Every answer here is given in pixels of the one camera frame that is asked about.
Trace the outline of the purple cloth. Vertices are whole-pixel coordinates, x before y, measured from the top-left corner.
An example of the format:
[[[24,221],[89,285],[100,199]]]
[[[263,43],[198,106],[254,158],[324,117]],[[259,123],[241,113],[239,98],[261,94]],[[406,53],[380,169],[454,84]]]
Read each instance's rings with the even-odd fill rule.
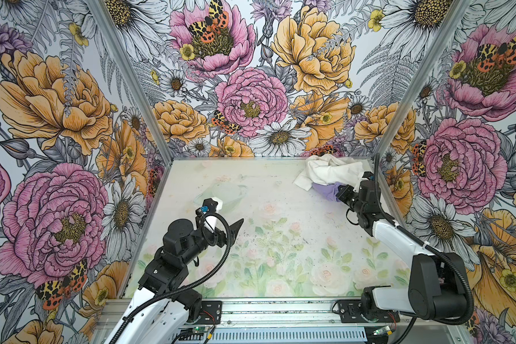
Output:
[[[347,184],[343,183],[332,183],[328,185],[322,185],[319,183],[313,183],[312,189],[316,191],[319,195],[321,195],[323,198],[327,199],[330,202],[340,202],[340,200],[337,197],[337,194],[339,192],[339,188],[345,188]]]

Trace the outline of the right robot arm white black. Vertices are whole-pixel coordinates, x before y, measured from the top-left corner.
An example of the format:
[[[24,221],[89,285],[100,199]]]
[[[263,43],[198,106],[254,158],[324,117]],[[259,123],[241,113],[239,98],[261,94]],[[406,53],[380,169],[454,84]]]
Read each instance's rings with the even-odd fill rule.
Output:
[[[439,251],[385,213],[374,180],[363,180],[358,188],[340,186],[336,197],[356,214],[358,225],[369,236],[389,247],[410,269],[405,288],[364,288],[358,306],[365,319],[372,319],[378,312],[397,312],[445,325],[462,325],[471,318],[474,299],[459,255]]]

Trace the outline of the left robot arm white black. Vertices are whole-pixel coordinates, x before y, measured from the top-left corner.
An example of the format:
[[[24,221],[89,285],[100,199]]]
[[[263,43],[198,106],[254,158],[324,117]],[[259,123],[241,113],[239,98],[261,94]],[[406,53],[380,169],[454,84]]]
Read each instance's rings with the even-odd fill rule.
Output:
[[[105,342],[166,343],[182,325],[196,321],[202,311],[202,295],[195,289],[223,267],[244,223],[240,219],[228,224],[216,212],[197,216],[195,223],[188,219],[172,222]],[[219,262],[205,276],[186,284],[189,264],[214,246],[224,248]]]

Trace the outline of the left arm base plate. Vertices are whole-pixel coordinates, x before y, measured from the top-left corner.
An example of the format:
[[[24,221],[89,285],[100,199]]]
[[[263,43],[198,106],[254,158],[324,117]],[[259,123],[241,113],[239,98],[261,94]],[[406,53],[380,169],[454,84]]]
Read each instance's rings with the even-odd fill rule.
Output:
[[[222,319],[223,302],[202,300],[189,308],[188,324],[219,325]]]

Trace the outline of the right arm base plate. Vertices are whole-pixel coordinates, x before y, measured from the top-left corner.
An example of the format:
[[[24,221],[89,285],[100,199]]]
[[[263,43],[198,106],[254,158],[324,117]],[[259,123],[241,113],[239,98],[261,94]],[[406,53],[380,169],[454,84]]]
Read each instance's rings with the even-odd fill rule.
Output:
[[[342,323],[391,323],[400,322],[397,312],[382,310],[375,305],[364,305],[357,299],[337,300],[332,308],[332,313],[339,316]]]

